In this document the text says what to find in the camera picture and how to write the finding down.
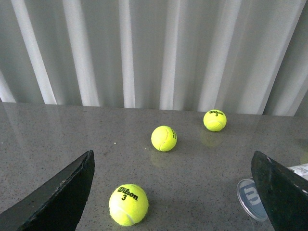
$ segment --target black object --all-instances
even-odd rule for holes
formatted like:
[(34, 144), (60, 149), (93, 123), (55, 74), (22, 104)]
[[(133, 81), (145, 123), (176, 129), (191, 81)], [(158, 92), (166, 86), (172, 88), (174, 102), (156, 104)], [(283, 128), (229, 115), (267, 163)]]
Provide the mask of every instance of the black object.
[(256, 151), (251, 172), (276, 231), (308, 230), (308, 181)]
[(0, 214), (0, 231), (74, 231), (88, 200), (94, 153), (87, 151)]

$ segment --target granite countertop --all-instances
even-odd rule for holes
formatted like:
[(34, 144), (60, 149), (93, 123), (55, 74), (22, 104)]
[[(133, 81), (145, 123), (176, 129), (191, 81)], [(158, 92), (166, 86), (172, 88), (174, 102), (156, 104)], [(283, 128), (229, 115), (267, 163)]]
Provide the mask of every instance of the granite countertop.
[[(308, 162), (308, 119), (226, 114), (221, 132), (203, 112), (0, 103), (0, 212), (92, 149), (95, 174), (77, 231), (272, 231), (241, 207), (237, 183), (251, 177), (259, 150), (286, 167)], [(151, 144), (160, 125), (178, 136), (168, 153)], [(149, 211), (132, 227), (116, 224), (108, 201), (121, 184), (147, 193)]]

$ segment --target white curtain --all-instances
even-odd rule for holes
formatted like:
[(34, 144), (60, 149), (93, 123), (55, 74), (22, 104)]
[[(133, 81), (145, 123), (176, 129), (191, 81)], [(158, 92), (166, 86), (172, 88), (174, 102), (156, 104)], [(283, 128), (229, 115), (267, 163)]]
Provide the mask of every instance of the white curtain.
[(305, 0), (1, 0), (3, 102), (308, 116)]

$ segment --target yellow tennis ball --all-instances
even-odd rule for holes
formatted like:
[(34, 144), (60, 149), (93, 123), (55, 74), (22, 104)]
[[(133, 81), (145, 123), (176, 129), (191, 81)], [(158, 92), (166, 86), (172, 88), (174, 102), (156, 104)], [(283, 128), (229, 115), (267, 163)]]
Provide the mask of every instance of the yellow tennis ball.
[(222, 111), (214, 109), (205, 114), (203, 123), (210, 131), (220, 131), (226, 126), (227, 117)]
[(140, 222), (148, 211), (149, 202), (144, 190), (136, 184), (119, 186), (111, 195), (111, 217), (120, 225), (131, 226)]
[(168, 152), (176, 145), (177, 135), (170, 127), (160, 126), (153, 131), (151, 141), (157, 150)]

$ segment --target wilson can lid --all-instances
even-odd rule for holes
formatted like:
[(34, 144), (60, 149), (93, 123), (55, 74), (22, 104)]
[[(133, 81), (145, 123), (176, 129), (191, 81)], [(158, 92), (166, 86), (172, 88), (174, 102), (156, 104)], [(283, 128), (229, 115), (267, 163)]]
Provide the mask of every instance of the wilson can lid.
[(262, 205), (253, 179), (244, 179), (237, 184), (237, 197), (245, 211), (257, 221), (265, 221), (268, 215)]

